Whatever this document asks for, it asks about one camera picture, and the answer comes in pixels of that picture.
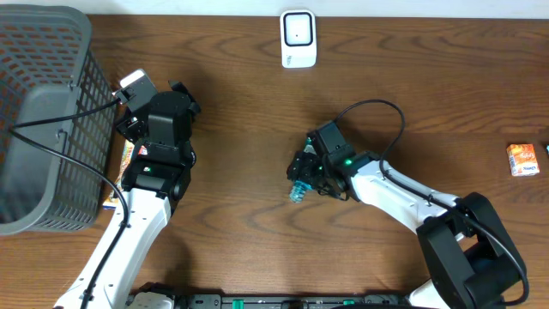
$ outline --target black cable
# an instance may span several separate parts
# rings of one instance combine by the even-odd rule
[[[30,138],[25,137],[25,136],[15,132],[15,129],[25,128],[25,127],[39,125],[39,124],[51,124],[51,123],[65,121],[65,120],[71,120],[71,119],[85,117],[85,116],[91,115],[95,112],[100,112],[100,111],[102,111],[106,108],[114,106],[119,101],[120,101],[120,99],[116,99],[116,100],[111,101],[110,103],[107,103],[107,104],[105,104],[103,106],[100,106],[98,108],[95,108],[93,110],[77,113],[75,115],[58,117],[58,118],[49,118],[49,119],[43,119],[43,120],[37,120],[37,121],[30,121],[30,122],[26,122],[26,123],[22,123],[22,124],[15,124],[11,128],[8,129],[8,132],[12,136],[14,136],[15,138],[21,140],[22,142],[24,142],[24,143],[26,143],[30,146],[33,146],[37,149],[40,149],[40,150],[42,150],[42,151],[44,151],[44,152],[46,152],[50,155],[55,155],[55,156],[57,156],[61,159],[64,159],[64,160],[69,161],[71,163],[74,163],[79,167],[83,167],[84,169],[88,170],[92,174],[98,176],[101,180],[105,181],[114,190],[115,194],[117,195],[118,199],[120,200],[120,203],[122,204],[124,217],[122,218],[122,222],[120,223],[120,228],[118,229],[118,232],[116,233],[116,235],[112,239],[111,244],[106,249],[105,255],[103,255],[103,258],[100,260],[99,264],[97,265],[97,268],[95,269],[95,272],[92,274],[92,277],[89,281],[89,284],[87,285],[87,289],[84,291],[84,295],[83,295],[82,303],[81,303],[81,307],[80,307],[81,309],[86,309],[87,308],[87,303],[90,301],[90,298],[92,296],[92,292],[94,290],[95,283],[97,282],[97,278],[99,277],[101,271],[103,270],[103,267],[105,266],[105,263],[106,263],[107,259],[111,256],[111,253],[114,250],[114,247],[116,246],[118,240],[122,236],[122,232],[128,226],[128,221],[130,220],[130,210],[128,208],[128,204],[126,203],[126,200],[122,196],[122,192],[120,192],[120,190],[117,188],[117,186],[112,181],[110,181],[102,172],[98,171],[97,169],[89,166],[88,164],[86,164],[82,161],[73,159],[73,158],[71,158],[71,157],[69,157],[65,154],[57,152],[54,149],[47,148],[46,146],[44,146],[42,144],[39,144],[39,143],[31,140]]]
[[[60,121],[81,118],[81,117],[85,117],[85,116],[91,115],[91,114],[96,113],[96,112],[101,112],[106,108],[109,108],[111,106],[116,105],[118,102],[120,102],[120,99],[115,99],[115,100],[113,100],[113,101],[111,101],[111,102],[109,102],[109,103],[107,103],[103,106],[100,106],[98,108],[95,108],[93,110],[77,113],[75,115],[70,115],[70,116],[63,116],[63,117],[57,117],[57,118],[49,118],[49,119],[42,119],[42,120],[36,120],[36,121],[29,121],[29,122],[22,123],[22,124],[14,124],[12,126],[12,128],[13,129],[19,129],[19,128],[25,128],[25,127],[34,126],[34,125],[51,124],[51,123],[56,123],[56,122],[60,122]]]
[[[393,147],[395,146],[395,144],[401,139],[402,133],[404,133],[404,129],[406,128],[406,118],[404,117],[404,112],[402,111],[402,109],[398,105],[396,105],[392,102],[389,102],[387,100],[380,100],[380,99],[363,100],[363,101],[357,102],[357,103],[347,107],[345,110],[340,112],[340,114],[337,115],[337,117],[334,119],[334,122],[337,123],[337,121],[340,120],[343,117],[343,115],[345,115],[347,112],[354,109],[355,107],[361,106],[361,105],[364,105],[364,104],[369,104],[369,103],[381,103],[381,104],[384,104],[384,105],[387,105],[387,106],[391,106],[401,116],[401,128],[400,128],[400,131],[398,132],[398,135],[389,144],[389,146],[387,146],[387,148],[382,152],[381,157],[379,158],[379,170],[381,171],[381,174],[386,179],[393,182],[395,185],[400,186],[402,189],[404,189],[406,191],[410,191],[413,194],[417,195],[418,197],[424,198],[429,203],[433,203],[433,204],[435,204],[435,205],[437,205],[437,206],[439,206],[443,209],[446,209],[447,211],[449,211],[453,215],[458,216],[460,219],[464,220],[466,223],[468,223],[469,225],[471,225],[472,227],[474,227],[475,229],[480,231],[486,237],[488,237],[489,239],[492,239],[495,243],[497,243],[501,247],[501,249],[504,251],[504,254],[507,256],[507,258],[509,258],[509,260],[512,262],[513,266],[515,267],[515,269],[518,272],[518,275],[520,276],[521,281],[522,281],[522,295],[521,295],[521,297],[519,297],[516,300],[512,300],[512,301],[501,302],[500,305],[501,306],[517,306],[517,305],[520,305],[521,303],[525,302],[526,299],[528,298],[528,295],[530,294],[530,284],[528,282],[528,278],[526,277],[526,270],[524,270],[522,268],[522,266],[516,260],[515,256],[513,256],[513,254],[510,252],[509,248],[507,248],[507,246],[504,245],[504,242],[501,239],[499,239],[499,237],[489,227],[485,226],[484,224],[476,221],[475,219],[473,219],[471,217],[468,217],[468,216],[462,214],[459,210],[455,209],[454,207],[451,207],[451,206],[446,205],[445,203],[443,203],[441,201],[438,201],[437,199],[435,199],[433,197],[433,195],[426,195],[422,192],[419,192],[419,191],[415,190],[414,188],[411,188],[411,187],[401,183],[400,181],[394,179],[389,174],[389,171],[385,170],[385,167],[383,166],[383,163],[387,159],[387,156],[389,155],[389,153],[393,150]]]

